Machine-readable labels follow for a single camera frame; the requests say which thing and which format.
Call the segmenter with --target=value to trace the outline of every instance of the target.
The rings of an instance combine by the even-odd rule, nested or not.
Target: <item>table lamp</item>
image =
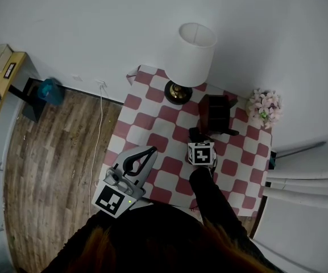
[[[169,102],[187,103],[192,87],[206,81],[216,43],[214,32],[203,25],[185,23],[179,28],[165,63],[170,79],[165,86],[165,96]]]

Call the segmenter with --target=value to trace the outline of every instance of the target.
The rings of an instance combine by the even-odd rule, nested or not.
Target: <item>black sleeve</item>
[[[214,225],[221,225],[227,235],[233,241],[237,241],[241,250],[254,256],[269,269],[281,272],[264,257],[256,245],[248,238],[246,229],[238,220],[221,190],[214,183],[207,168],[201,167],[195,170],[191,174],[189,182],[196,195],[197,204],[203,218],[206,218]]]
[[[107,229],[114,218],[107,213],[99,211],[88,219],[85,226],[78,230],[58,253],[57,257],[51,261],[49,266],[42,273],[64,272],[71,260],[78,258],[83,252],[85,243],[96,227]]]

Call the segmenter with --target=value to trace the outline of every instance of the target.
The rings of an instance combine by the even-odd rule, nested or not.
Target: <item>pink flowers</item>
[[[248,116],[266,129],[273,127],[283,115],[281,97],[275,91],[254,90],[247,104]]]

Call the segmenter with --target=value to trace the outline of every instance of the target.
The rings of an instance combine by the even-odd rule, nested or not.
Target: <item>white power cable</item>
[[[101,87],[103,88],[103,91],[106,93],[107,98],[109,99],[109,95],[108,95],[108,92],[107,92],[107,90],[106,90],[107,84],[104,83],[103,85],[100,85],[99,89],[101,89]]]
[[[96,147],[94,149],[94,156],[93,156],[93,162],[92,162],[92,172],[90,174],[90,181],[89,181],[89,202],[88,202],[88,205],[89,205],[89,217],[92,216],[91,211],[90,211],[90,189],[92,187],[92,180],[93,180],[93,167],[94,167],[94,161],[96,160],[97,146],[98,146],[99,138],[101,136],[101,127],[102,127],[102,121],[103,121],[102,87],[103,87],[102,85],[99,86],[99,92],[101,94],[101,123],[99,124],[98,139],[97,139]]]

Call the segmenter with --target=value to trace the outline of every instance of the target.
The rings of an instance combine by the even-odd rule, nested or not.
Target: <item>table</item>
[[[246,100],[209,84],[193,88],[185,105],[171,104],[164,96],[168,82],[161,69],[140,66],[124,102],[110,140],[100,177],[117,155],[136,146],[156,146],[158,156],[144,185],[145,197],[167,204],[194,208],[189,176],[195,169],[187,160],[189,128],[198,125],[198,102],[204,94],[237,98],[231,109],[230,128],[237,136],[215,135],[218,165],[214,181],[238,216],[256,216],[271,150],[271,130],[249,122]]]
[[[22,112],[23,115],[37,122],[40,118],[40,115],[44,109],[46,102],[39,99],[35,94],[36,92],[33,92],[33,94],[28,95],[27,92],[23,92],[12,85],[26,58],[27,54],[25,52],[13,52],[2,73],[0,73],[0,112],[3,106],[3,102],[8,94],[7,92],[10,92],[27,103]],[[7,69],[9,68],[10,64],[13,63],[16,65],[12,70],[10,77],[8,79],[4,78]]]

